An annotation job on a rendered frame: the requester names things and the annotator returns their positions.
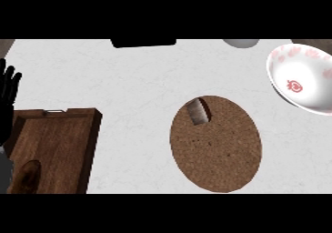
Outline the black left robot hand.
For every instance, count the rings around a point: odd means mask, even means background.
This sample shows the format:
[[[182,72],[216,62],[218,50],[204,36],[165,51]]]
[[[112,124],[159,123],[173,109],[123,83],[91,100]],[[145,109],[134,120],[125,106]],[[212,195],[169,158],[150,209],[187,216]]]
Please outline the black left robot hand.
[[[0,146],[8,141],[13,130],[14,103],[23,73],[14,66],[7,66],[7,59],[0,58]]]

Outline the black appliance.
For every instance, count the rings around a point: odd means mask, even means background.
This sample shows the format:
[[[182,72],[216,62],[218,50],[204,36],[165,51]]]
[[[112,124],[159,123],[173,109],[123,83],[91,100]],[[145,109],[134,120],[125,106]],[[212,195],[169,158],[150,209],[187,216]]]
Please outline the black appliance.
[[[144,47],[144,46],[173,46],[176,44],[175,39],[113,39],[113,45],[116,48],[123,47]]]

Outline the brown wooden cutting board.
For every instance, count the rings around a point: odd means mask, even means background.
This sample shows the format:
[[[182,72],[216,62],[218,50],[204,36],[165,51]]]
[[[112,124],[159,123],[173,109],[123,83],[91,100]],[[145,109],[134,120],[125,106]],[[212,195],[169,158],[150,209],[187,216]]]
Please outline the brown wooden cutting board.
[[[84,194],[103,114],[95,108],[19,110],[5,144],[14,162],[11,194]]]

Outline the white bowl with red print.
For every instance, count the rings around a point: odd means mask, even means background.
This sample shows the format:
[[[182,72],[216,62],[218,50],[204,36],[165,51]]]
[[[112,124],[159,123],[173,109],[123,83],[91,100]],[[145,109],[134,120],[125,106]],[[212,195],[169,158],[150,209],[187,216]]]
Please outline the white bowl with red print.
[[[266,59],[272,86],[286,100],[324,116],[332,116],[332,55],[314,46],[287,44]]]

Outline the brown oval cork placemat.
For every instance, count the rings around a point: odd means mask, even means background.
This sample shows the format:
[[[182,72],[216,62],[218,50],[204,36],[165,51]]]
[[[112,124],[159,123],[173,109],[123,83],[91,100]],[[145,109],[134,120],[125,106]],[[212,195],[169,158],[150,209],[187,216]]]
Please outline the brown oval cork placemat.
[[[221,96],[201,96],[207,123],[194,125],[188,104],[172,125],[175,162],[190,181],[213,192],[232,192],[259,171],[263,144],[255,121],[244,108]]]

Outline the grey rounded object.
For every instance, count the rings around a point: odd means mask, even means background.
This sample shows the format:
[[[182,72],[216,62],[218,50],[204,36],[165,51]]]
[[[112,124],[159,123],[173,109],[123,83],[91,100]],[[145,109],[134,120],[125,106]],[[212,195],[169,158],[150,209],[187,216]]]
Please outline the grey rounded object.
[[[259,44],[259,39],[225,39],[224,42],[235,48],[252,48]]]

